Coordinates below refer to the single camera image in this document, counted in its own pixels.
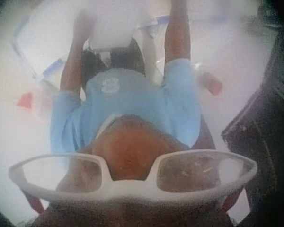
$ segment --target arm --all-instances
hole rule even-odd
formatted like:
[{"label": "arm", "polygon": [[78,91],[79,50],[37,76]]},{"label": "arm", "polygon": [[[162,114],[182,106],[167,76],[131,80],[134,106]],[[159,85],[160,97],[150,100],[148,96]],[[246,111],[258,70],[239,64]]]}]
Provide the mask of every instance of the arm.
[{"label": "arm", "polygon": [[62,72],[61,91],[74,91],[80,95],[83,45],[75,40],[71,44],[70,54]]},{"label": "arm", "polygon": [[62,72],[61,91],[74,91],[80,95],[83,45],[90,37],[92,27],[93,20],[84,13],[81,13],[74,22],[73,41]]},{"label": "arm", "polygon": [[165,64],[177,58],[190,59],[190,31],[187,0],[172,0],[165,34]]}]

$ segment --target white surface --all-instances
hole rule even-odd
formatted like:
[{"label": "white surface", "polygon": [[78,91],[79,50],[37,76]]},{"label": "white surface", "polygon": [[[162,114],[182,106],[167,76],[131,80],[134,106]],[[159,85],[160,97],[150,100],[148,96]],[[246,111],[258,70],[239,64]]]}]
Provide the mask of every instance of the white surface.
[{"label": "white surface", "polygon": [[96,15],[91,46],[94,49],[125,47],[137,25],[139,0],[56,0],[44,1],[23,27],[16,41],[37,75],[68,54],[73,21],[81,9]]}]

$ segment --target blue shirt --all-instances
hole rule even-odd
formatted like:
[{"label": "blue shirt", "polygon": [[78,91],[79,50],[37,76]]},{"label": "blue shirt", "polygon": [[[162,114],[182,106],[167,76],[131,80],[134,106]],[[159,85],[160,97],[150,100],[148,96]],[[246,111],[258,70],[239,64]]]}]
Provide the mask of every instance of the blue shirt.
[{"label": "blue shirt", "polygon": [[86,101],[78,94],[60,91],[53,105],[53,153],[75,152],[87,146],[111,114],[135,114],[162,132],[192,147],[200,130],[200,109],[188,59],[166,64],[162,85],[127,69],[97,74],[86,85]]}]

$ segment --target white goggles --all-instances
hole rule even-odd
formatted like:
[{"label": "white goggles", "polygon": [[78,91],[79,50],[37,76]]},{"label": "white goggles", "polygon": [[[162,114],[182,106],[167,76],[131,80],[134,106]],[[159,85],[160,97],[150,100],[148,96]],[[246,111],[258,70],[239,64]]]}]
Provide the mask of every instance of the white goggles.
[{"label": "white goggles", "polygon": [[205,204],[242,189],[257,172],[255,161],[229,152],[189,150],[156,158],[145,181],[113,181],[106,161],[95,155],[33,157],[9,169],[25,195],[49,202],[146,202]]}]

